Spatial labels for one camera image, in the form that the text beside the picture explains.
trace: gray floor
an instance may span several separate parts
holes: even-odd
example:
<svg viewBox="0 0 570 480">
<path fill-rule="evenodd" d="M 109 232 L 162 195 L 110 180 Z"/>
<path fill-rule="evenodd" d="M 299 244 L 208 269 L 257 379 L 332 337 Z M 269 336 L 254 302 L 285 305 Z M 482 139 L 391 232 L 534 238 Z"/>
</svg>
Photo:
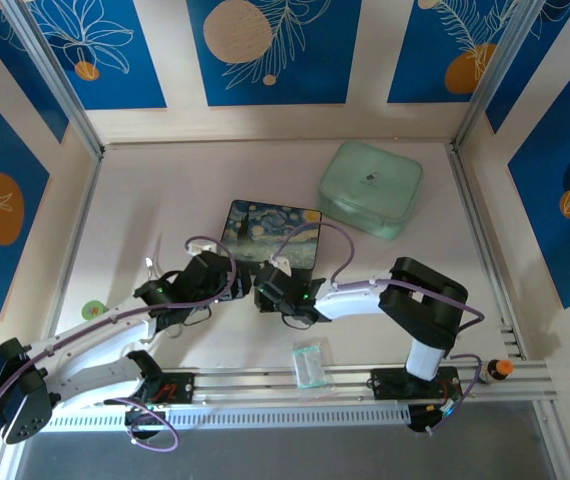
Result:
<svg viewBox="0 0 570 480">
<path fill-rule="evenodd" d="M 17 478 L 554 478 L 530 404 L 471 404 L 455 416 L 433 438 L 400 426 L 197 430 L 170 454 L 135 447 L 124 432 L 42 433 Z"/>
</svg>

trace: vent grille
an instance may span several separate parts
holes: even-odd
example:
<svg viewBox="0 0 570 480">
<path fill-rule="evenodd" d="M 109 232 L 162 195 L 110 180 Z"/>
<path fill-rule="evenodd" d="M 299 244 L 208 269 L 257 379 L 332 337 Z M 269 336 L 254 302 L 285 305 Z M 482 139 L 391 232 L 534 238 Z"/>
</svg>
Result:
<svg viewBox="0 0 570 480">
<path fill-rule="evenodd" d="M 124 428 L 124 411 L 79 411 L 52 418 L 44 431 L 111 431 Z M 355 425 L 406 425 L 410 423 L 406 405 L 366 407 L 292 407 L 292 408 L 197 408 L 170 410 L 168 420 L 178 430 L 194 427 L 208 429 L 318 427 Z M 158 429 L 150 421 L 142 428 Z"/>
</svg>

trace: white floor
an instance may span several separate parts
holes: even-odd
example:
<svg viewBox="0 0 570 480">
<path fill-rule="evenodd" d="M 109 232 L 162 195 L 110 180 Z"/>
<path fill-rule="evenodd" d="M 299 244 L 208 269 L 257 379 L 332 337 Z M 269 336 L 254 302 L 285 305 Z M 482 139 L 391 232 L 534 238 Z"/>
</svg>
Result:
<svg viewBox="0 0 570 480">
<path fill-rule="evenodd" d="M 157 254 L 164 271 L 184 267 L 189 259 L 183 251 L 184 240 L 198 234 L 219 238 L 232 200 L 316 207 L 318 184 L 340 143 L 108 149 L 58 331 L 83 322 L 81 308 L 89 300 L 113 307 L 131 295 L 146 280 L 146 256 Z M 413 218 L 395 241 L 348 228 L 356 257 L 341 280 L 367 279 L 389 270 L 399 256 L 414 257 L 465 285 L 470 292 L 468 303 L 487 315 L 483 324 L 461 335 L 453 353 L 505 357 L 499 313 L 444 145 L 371 143 L 419 161 L 425 181 Z M 314 276 L 328 276 L 347 252 L 344 239 L 325 229 Z M 295 331 L 276 314 L 259 314 L 250 297 L 218 305 L 210 320 L 183 330 L 179 338 L 161 334 L 154 342 L 152 351 L 161 367 L 290 366 L 294 343 L 311 339 L 323 341 L 334 364 L 403 362 L 411 340 L 385 315 L 349 317 Z"/>
</svg>

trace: green sticker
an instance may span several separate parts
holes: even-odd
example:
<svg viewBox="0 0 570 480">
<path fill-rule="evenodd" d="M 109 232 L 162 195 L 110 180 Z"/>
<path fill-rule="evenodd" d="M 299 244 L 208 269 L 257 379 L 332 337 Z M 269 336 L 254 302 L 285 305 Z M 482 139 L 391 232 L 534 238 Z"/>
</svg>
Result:
<svg viewBox="0 0 570 480">
<path fill-rule="evenodd" d="M 85 320 L 92 320 L 107 311 L 107 307 L 98 300 L 87 302 L 83 307 L 82 315 Z"/>
</svg>

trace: mint green box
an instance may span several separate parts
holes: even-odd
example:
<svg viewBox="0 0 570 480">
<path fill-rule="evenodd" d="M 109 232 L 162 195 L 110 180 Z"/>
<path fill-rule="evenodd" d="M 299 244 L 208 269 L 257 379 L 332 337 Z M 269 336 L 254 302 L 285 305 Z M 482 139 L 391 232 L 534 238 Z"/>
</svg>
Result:
<svg viewBox="0 0 570 480">
<path fill-rule="evenodd" d="M 319 187 L 323 215 L 389 240 L 409 220 L 423 168 L 362 142 L 345 142 Z"/>
</svg>

